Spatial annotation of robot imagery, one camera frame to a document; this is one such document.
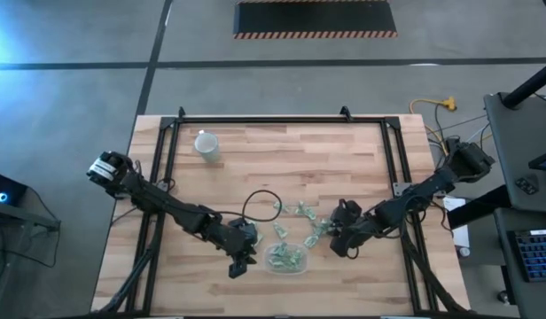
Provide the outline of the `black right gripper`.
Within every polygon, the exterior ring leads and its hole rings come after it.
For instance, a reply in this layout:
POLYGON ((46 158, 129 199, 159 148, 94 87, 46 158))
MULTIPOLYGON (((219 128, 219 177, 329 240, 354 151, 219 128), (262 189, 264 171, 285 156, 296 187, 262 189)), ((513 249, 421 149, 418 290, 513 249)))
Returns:
POLYGON ((330 221, 331 224, 328 228, 328 233, 341 233, 338 237, 331 239, 330 248, 342 258, 348 256, 349 248, 359 247, 371 237, 379 235, 382 232, 382 226, 374 214, 363 214, 343 230, 344 223, 339 217, 332 216, 330 221))

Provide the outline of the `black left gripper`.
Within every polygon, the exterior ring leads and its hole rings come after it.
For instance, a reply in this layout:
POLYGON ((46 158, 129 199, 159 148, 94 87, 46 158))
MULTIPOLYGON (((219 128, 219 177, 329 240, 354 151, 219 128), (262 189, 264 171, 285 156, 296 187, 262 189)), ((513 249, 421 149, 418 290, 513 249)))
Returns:
POLYGON ((210 241, 222 249, 234 262, 229 265, 229 278, 235 279, 247 271, 247 265, 257 263, 254 244, 257 233, 253 230, 220 230, 210 236, 210 241))

